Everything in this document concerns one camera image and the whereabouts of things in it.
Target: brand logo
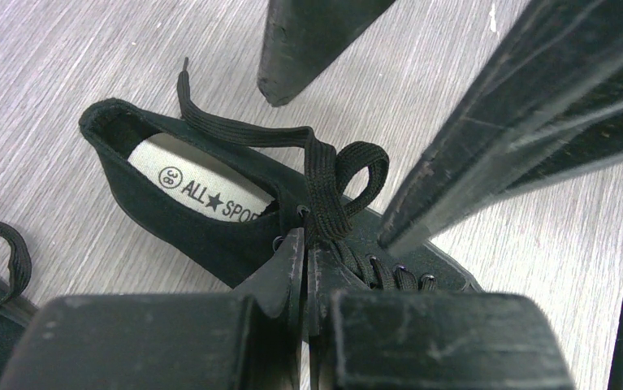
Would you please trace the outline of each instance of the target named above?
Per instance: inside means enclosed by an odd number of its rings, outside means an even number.
[[[201,204],[206,211],[219,213],[223,217],[220,220],[231,220],[232,222],[247,222],[258,218],[250,209],[244,208],[236,201],[228,200],[230,197],[219,191],[209,190],[205,185],[190,180],[186,185],[182,184],[182,171],[176,167],[163,168],[158,174],[158,181],[166,189],[177,189],[183,195]]]

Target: shoe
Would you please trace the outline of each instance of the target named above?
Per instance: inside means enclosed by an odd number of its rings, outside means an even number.
[[[387,177],[382,148],[354,142],[337,153],[309,127],[261,128],[207,114],[190,100],[187,64],[177,85],[183,120],[118,99],[93,104],[80,119],[115,200],[144,229],[230,287],[263,265],[286,232],[304,226],[307,244],[328,244],[338,267],[372,288],[480,290],[433,245],[399,261],[380,249],[380,215],[366,207]],[[305,174],[250,147],[303,148]],[[365,190],[344,197],[366,167]]]

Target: shoelace bow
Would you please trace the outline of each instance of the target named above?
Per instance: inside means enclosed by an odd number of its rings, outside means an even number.
[[[310,127],[262,128],[208,114],[191,100],[187,66],[188,58],[185,58],[177,81],[177,96],[182,118],[190,128],[241,146],[304,149],[304,176],[310,202],[310,212],[305,216],[307,245],[317,241],[330,243],[341,262],[372,288],[435,289],[432,275],[422,275],[417,280],[403,266],[391,271],[375,256],[357,256],[343,241],[352,231],[352,216],[364,210],[383,189],[389,166],[383,148],[357,141],[337,153],[334,146],[319,141]],[[342,194],[349,181],[364,168],[368,168],[368,184],[356,199],[343,205]]]

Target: eyelet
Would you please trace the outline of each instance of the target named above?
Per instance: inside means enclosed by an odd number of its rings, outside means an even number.
[[[438,280],[431,274],[423,274],[419,278],[419,290],[436,290],[438,288]]]
[[[311,212],[311,209],[309,207],[307,207],[307,206],[299,205],[299,206],[296,207],[297,215],[299,215],[302,218],[304,218],[305,215],[307,215],[310,212]]]
[[[274,240],[273,240],[273,253],[278,251],[278,248],[280,247],[280,245],[283,243],[283,241],[285,241],[284,237],[282,236],[277,236]]]
[[[399,264],[399,263],[395,264],[395,266],[392,268],[392,273],[396,274],[397,270],[409,272],[409,270],[407,269],[406,266],[404,266],[404,264]]]

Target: floor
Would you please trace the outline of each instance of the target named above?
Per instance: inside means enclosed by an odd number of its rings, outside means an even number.
[[[27,297],[227,288],[114,203],[81,111],[117,97],[177,116],[182,58],[201,108],[312,125],[391,155],[382,211],[509,30],[520,0],[400,0],[289,106],[255,87],[265,0],[0,0],[0,219],[34,261]],[[266,151],[301,169],[298,149]],[[360,180],[347,194],[356,196]],[[623,287],[623,163],[490,207],[435,243],[490,291],[545,311],[578,388],[605,388]],[[0,275],[6,275],[0,242]]]

